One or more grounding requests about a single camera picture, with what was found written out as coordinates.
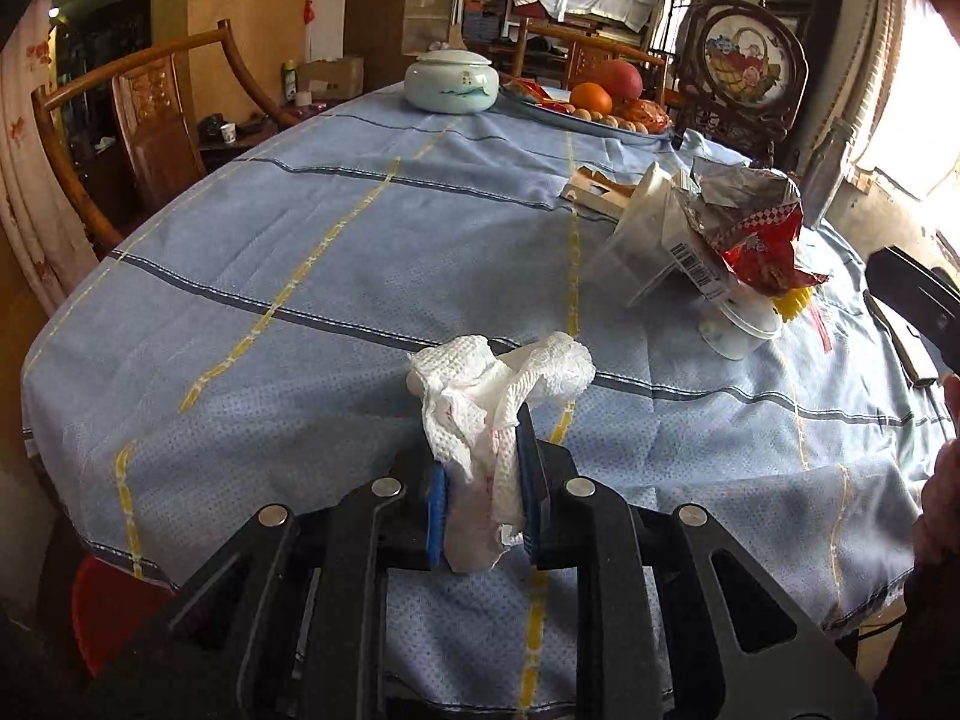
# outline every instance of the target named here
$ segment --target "person's hand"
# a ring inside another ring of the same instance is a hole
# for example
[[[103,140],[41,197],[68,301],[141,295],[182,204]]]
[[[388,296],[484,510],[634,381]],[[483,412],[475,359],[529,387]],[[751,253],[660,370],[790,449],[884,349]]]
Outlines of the person's hand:
[[[960,435],[960,377],[955,373],[944,379],[944,396],[953,427]],[[937,565],[950,553],[960,554],[960,440],[949,440],[940,448],[920,502],[923,514],[913,526],[918,565]]]

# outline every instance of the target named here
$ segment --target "plate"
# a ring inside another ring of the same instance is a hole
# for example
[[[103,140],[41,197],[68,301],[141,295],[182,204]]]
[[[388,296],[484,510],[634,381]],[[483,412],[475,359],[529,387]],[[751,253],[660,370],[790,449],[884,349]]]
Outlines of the plate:
[[[651,143],[662,143],[669,141],[673,137],[673,127],[667,127],[659,135],[644,135],[640,132],[630,132],[629,129],[620,129],[619,127],[610,127],[608,124],[600,122],[588,122],[576,116],[570,116],[568,113],[559,113],[551,111],[549,108],[541,108],[534,103],[527,103],[522,100],[515,92],[500,87],[501,100],[507,100],[510,105],[514,105],[517,110],[522,111],[531,119],[538,122],[549,124],[551,127],[560,127],[560,129],[569,129],[573,132],[582,132],[584,135],[596,135],[598,138],[617,138],[622,143],[633,143],[634,145],[651,145]]]

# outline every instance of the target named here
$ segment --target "barcode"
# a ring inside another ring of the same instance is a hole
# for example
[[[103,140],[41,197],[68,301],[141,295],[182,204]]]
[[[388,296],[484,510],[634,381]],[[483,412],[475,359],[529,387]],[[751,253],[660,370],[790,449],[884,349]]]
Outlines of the barcode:
[[[688,275],[693,280],[693,283],[701,290],[712,284],[713,276],[710,271],[707,270],[706,266],[700,262],[700,258],[690,251],[685,244],[675,245],[675,247],[671,248],[670,253],[674,256],[677,264],[683,268],[686,275]]]

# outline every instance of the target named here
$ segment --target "clear plastic container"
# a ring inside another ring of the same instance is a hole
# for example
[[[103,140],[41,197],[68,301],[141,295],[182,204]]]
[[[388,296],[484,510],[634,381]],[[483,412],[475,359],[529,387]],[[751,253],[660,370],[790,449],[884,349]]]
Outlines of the clear plastic container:
[[[596,284],[620,305],[636,303],[677,266],[661,245],[669,191],[669,173],[651,165],[616,230],[584,267],[584,281]]]
[[[726,295],[704,303],[697,328],[710,347],[728,360],[743,360],[784,331],[770,298],[733,280]]]

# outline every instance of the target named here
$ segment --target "cable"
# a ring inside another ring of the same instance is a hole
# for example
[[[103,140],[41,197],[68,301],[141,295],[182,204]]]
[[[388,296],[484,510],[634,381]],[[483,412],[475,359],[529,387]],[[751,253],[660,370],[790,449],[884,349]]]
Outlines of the cable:
[[[863,641],[863,640],[867,640],[867,638],[870,638],[870,637],[878,637],[880,634],[885,634],[885,632],[889,631],[891,628],[895,628],[897,625],[901,624],[901,622],[904,622],[905,617],[906,617],[906,612],[899,615],[899,617],[896,618],[895,620],[891,620],[885,625],[881,625],[879,628],[875,628],[872,631],[867,631],[865,634],[858,635],[858,637],[856,637],[856,640]]]

